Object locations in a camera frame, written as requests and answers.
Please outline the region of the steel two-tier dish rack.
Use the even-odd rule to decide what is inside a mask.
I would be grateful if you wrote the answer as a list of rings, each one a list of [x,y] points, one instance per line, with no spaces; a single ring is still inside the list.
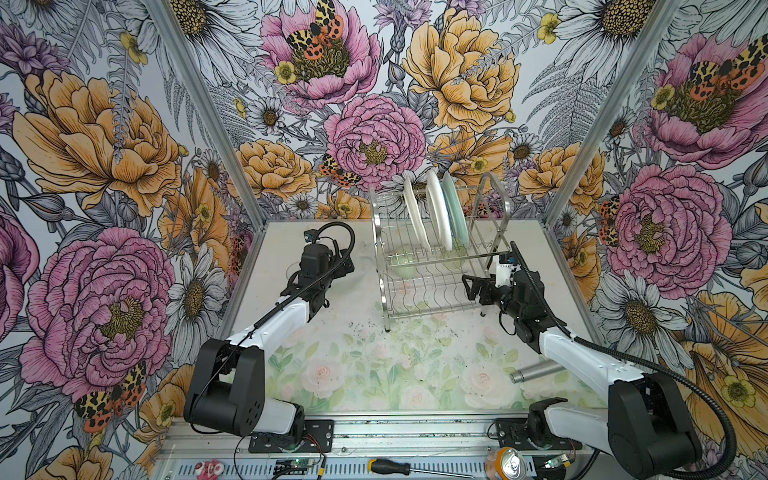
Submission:
[[[464,262],[457,261],[452,257],[452,251],[447,252],[440,245],[430,218],[427,181],[422,187],[412,185],[431,246],[429,251],[420,245],[413,230],[403,199],[404,184],[398,190],[370,193],[376,272],[385,330],[391,330],[400,319],[474,308],[477,303],[467,299],[462,275],[492,277],[494,258],[511,250],[505,237],[511,201],[498,178],[484,173],[474,185],[464,185],[458,178],[452,178],[469,230],[469,246],[476,252],[471,260]],[[393,252],[402,246],[417,256],[419,275],[415,279],[401,279],[390,270]]]

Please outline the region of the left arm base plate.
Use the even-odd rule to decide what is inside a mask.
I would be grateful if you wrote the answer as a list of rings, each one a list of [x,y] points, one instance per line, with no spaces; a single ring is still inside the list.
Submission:
[[[305,419],[285,434],[258,432],[250,437],[252,454],[330,453],[333,446],[333,420]]]

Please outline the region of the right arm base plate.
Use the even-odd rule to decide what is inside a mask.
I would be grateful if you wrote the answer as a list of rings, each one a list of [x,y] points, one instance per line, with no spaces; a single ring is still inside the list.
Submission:
[[[493,420],[486,430],[486,436],[496,441],[500,447],[512,447],[517,450],[568,450],[583,449],[581,442],[557,437],[548,430],[535,431],[528,426],[523,417],[502,417]]]

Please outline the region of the clear faceted glass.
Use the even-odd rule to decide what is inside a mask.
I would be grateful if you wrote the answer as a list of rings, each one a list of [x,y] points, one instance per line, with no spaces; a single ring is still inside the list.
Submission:
[[[300,263],[295,262],[294,264],[290,265],[288,270],[286,271],[287,275],[287,286],[298,286],[300,284],[300,275],[301,275],[301,268]]]

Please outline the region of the light green ceramic bowl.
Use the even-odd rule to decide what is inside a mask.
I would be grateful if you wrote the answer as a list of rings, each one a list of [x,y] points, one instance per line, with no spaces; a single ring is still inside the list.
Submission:
[[[417,263],[417,256],[412,250],[405,246],[398,247],[392,254],[390,270],[401,279],[412,280],[419,275]]]

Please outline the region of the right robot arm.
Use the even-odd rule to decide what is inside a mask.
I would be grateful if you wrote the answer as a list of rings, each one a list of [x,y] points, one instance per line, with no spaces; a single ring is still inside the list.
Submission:
[[[674,380],[670,375],[640,369],[617,354],[606,354],[570,331],[554,316],[537,273],[517,271],[510,284],[463,275],[469,300],[494,305],[510,318],[516,336],[546,359],[599,394],[603,410],[579,407],[561,397],[532,404],[526,436],[545,448],[574,440],[613,456],[637,479],[670,475],[696,463],[702,454]]]

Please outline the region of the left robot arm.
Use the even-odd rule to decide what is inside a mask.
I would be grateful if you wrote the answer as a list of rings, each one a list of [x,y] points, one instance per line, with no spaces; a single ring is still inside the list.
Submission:
[[[183,418],[192,427],[239,437],[269,434],[288,444],[302,441],[302,406],[266,393],[266,363],[295,331],[329,306],[335,279],[354,271],[355,242],[304,246],[294,272],[274,307],[238,334],[206,341],[198,352]]]

